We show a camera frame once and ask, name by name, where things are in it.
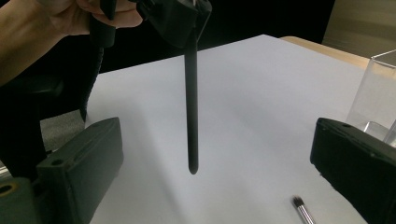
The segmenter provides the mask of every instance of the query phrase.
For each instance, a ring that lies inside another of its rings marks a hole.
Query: table surface
[[[307,49],[312,49],[316,52],[328,55],[330,57],[333,57],[335,59],[351,63],[353,65],[356,65],[360,68],[365,69],[367,67],[367,64],[369,63],[369,59],[361,57],[356,54],[348,53],[339,49],[333,49],[324,45],[320,45],[318,43],[308,41],[305,39],[302,39],[297,36],[283,36],[281,39],[289,41],[290,43],[305,47]]]
[[[309,161],[318,118],[345,120],[364,69],[260,35],[198,52],[200,168],[187,161],[183,57],[101,74],[87,125],[119,117],[124,164],[93,224],[366,223]]]

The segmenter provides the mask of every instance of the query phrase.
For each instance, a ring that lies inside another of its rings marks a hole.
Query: silver ferrule
[[[303,217],[305,224],[315,224],[315,220],[309,214],[308,210],[306,210],[305,206],[298,206],[297,209],[300,212],[300,215]]]

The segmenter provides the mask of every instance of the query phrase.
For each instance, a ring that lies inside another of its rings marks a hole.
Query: black bristles
[[[303,199],[301,199],[300,196],[293,196],[293,203],[296,207],[304,205]]]

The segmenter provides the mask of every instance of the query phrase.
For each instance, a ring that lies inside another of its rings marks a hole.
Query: white surface
[[[309,161],[319,117],[345,120],[363,70],[261,35],[198,54],[200,168],[187,164],[184,61],[102,74],[88,124],[119,117],[124,164],[93,224],[365,223]]]

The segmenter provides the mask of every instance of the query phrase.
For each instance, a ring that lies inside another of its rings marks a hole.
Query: screw hole
[[[51,163],[51,165],[60,165],[60,164],[62,164],[62,163],[64,163],[63,160],[56,160],[56,161],[53,161],[53,162]]]
[[[7,191],[11,190],[12,186],[11,185],[4,185],[0,187],[0,194],[6,193]]]

